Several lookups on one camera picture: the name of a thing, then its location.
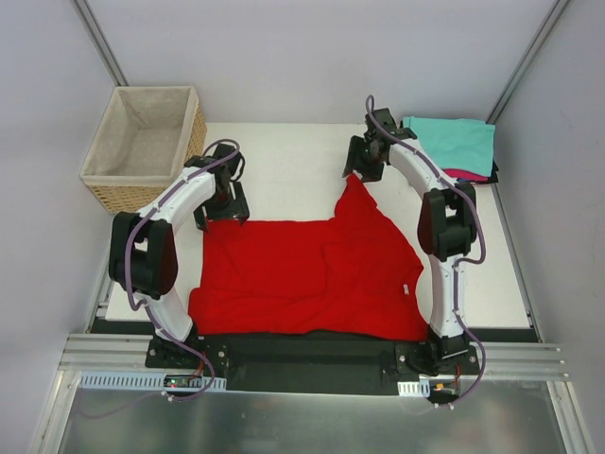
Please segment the pink t shirt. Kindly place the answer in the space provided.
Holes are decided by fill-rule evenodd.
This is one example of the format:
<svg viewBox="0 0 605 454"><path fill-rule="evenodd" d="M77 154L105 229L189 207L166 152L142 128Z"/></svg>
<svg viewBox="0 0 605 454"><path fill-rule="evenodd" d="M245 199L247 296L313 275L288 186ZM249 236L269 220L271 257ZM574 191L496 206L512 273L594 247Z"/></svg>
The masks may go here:
<svg viewBox="0 0 605 454"><path fill-rule="evenodd" d="M460 182L487 183L489 181L488 177L481 176L467 170L448 168L445 169L444 172L447 176Z"/></svg>

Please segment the teal t shirt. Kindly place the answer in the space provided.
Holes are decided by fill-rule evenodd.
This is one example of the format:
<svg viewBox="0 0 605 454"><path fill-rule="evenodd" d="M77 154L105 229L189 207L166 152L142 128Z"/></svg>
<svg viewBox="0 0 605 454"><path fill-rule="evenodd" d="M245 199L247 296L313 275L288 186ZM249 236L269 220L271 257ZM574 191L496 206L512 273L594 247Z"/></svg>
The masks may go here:
<svg viewBox="0 0 605 454"><path fill-rule="evenodd" d="M493 170L495 125L475 119L437 119L408 116L425 153L443 170L463 170L489 177Z"/></svg>

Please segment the wicker basket with cloth liner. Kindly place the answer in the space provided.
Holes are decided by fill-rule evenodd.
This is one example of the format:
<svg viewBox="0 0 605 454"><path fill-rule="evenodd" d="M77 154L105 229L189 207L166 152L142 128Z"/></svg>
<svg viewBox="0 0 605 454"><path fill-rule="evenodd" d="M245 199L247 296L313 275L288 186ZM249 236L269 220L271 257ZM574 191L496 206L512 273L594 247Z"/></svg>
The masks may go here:
<svg viewBox="0 0 605 454"><path fill-rule="evenodd" d="M135 212L201 155L206 132L195 87L116 87L80 178L109 213Z"/></svg>

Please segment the red t shirt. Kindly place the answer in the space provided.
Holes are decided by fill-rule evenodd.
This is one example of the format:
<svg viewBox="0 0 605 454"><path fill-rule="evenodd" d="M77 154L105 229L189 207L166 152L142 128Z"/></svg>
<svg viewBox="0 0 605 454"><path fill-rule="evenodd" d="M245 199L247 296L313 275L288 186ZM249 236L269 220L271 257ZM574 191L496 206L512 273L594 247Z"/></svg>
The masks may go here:
<svg viewBox="0 0 605 454"><path fill-rule="evenodd" d="M327 220L214 221L188 313L204 335L331 331L424 341L421 259L355 175Z"/></svg>

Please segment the black t shirt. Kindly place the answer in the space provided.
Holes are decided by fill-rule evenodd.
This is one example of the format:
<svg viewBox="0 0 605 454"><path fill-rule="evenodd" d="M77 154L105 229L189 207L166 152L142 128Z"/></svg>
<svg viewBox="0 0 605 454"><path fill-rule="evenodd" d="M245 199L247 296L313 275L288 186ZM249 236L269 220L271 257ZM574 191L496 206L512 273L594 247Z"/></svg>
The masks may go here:
<svg viewBox="0 0 605 454"><path fill-rule="evenodd" d="M499 182L499 178L498 178L498 171L499 171L499 166L497 165L496 162L493 162L492 165L492 172L488 177L481 177L478 180L474 181L474 184L495 184Z"/></svg>

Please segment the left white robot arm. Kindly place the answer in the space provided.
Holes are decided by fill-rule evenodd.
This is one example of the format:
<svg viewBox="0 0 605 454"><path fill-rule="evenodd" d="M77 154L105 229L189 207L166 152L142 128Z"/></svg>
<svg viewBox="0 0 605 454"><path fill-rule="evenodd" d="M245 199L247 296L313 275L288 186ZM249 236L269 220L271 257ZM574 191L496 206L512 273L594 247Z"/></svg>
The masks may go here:
<svg viewBox="0 0 605 454"><path fill-rule="evenodd" d="M156 335L170 341L166 354L181 368L198 361L200 347L190 339L195 323L175 288L175 235L188 219L202 232L211 221L249 219L240 182L245 164L238 142L219 139L189 158L156 199L135 212L119 212L112 221L109 276L127 293L130 309L143 309Z"/></svg>

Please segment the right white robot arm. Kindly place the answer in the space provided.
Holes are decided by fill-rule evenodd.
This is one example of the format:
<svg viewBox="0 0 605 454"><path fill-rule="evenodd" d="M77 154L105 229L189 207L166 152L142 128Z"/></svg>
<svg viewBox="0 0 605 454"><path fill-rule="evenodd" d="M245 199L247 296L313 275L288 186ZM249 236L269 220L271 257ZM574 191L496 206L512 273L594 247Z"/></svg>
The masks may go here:
<svg viewBox="0 0 605 454"><path fill-rule="evenodd" d="M343 175L356 172L364 182L378 182L390 165L421 198L417 237L430 262L433 307L428 339L409 351L406 364L419 374L447 373L470 348L461 278L462 261L477 239L475 190L439 170L417 135L388 109L370 110L365 123L364 134L350 141Z"/></svg>

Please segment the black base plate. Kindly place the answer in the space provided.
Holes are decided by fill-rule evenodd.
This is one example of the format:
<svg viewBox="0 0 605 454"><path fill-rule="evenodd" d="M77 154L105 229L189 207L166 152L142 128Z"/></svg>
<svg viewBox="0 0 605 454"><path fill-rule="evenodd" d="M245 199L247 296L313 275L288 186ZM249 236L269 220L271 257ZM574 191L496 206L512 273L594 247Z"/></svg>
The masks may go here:
<svg viewBox="0 0 605 454"><path fill-rule="evenodd" d="M419 378L419 364L446 376L479 372L474 348L436 364L424 343L329 332L205 335L193 347L211 363L205 375L240 392L395 395Z"/></svg>

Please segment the left aluminium frame post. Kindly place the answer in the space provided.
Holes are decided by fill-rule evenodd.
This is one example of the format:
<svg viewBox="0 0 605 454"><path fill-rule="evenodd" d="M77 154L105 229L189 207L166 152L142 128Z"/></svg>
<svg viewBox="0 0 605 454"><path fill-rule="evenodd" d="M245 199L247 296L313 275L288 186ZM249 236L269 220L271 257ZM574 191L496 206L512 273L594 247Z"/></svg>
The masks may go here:
<svg viewBox="0 0 605 454"><path fill-rule="evenodd" d="M87 0L73 0L72 4L88 36L115 86L129 86L105 33Z"/></svg>

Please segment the aluminium frame post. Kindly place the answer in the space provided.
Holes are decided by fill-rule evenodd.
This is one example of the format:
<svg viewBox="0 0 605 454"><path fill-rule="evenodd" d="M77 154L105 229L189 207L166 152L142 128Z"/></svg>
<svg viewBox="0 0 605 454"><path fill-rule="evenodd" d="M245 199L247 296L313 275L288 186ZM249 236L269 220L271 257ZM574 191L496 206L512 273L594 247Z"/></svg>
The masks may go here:
<svg viewBox="0 0 605 454"><path fill-rule="evenodd" d="M88 36L115 86L129 86L105 33L87 0L73 0L72 4Z"/></svg>
<svg viewBox="0 0 605 454"><path fill-rule="evenodd" d="M529 72L531 66L540 56L543 48L554 33L563 15L572 4L572 0L556 0L552 2L552 5L549 7L544 19L529 41L526 50L515 65L493 108L490 110L486 119L487 124L495 125L500 119L517 90L520 88L520 85Z"/></svg>

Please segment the right aluminium frame post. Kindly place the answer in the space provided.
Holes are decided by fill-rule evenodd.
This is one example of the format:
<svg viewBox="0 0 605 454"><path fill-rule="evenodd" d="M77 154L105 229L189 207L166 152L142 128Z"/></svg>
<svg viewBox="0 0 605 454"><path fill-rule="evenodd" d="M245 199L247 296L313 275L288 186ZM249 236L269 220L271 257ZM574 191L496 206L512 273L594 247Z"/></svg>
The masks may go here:
<svg viewBox="0 0 605 454"><path fill-rule="evenodd" d="M526 50L515 65L493 108L490 110L486 119L487 124L495 125L500 119L517 90L520 88L520 85L529 72L531 66L540 56L543 48L554 33L563 15L572 4L572 0L556 0L552 2L552 5L549 7L544 19L529 41Z"/></svg>

